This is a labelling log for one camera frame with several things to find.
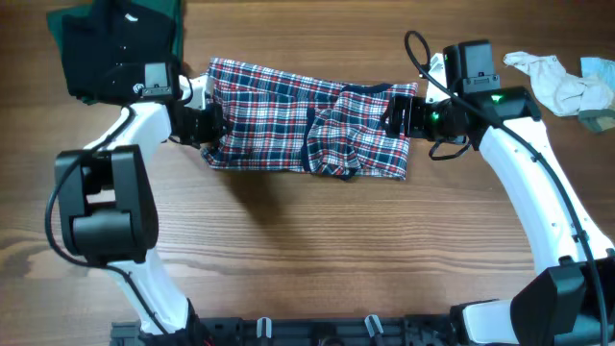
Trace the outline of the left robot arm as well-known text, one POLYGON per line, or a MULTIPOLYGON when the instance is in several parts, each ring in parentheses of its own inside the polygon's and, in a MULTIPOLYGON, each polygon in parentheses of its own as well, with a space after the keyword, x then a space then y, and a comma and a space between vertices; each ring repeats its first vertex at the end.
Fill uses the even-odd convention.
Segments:
POLYGON ((206 345, 207 327, 156 248, 160 222, 146 163, 172 136, 201 144, 218 135, 222 111, 210 101, 211 77, 181 77, 162 63, 143 70, 145 88, 105 133, 57 155, 45 234, 64 260, 114 279, 138 314, 136 335, 145 344, 206 345))

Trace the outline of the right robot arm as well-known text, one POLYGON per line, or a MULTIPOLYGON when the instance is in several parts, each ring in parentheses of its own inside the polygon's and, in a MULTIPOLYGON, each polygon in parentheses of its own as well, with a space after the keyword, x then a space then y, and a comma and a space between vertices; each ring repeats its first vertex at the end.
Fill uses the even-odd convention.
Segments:
POLYGON ((453 345, 607 345, 614 339, 614 245, 587 214, 530 92, 502 87, 486 40, 417 64, 424 97, 392 98, 389 136, 475 150, 503 185, 532 252, 535 278, 513 298, 452 307, 453 345))

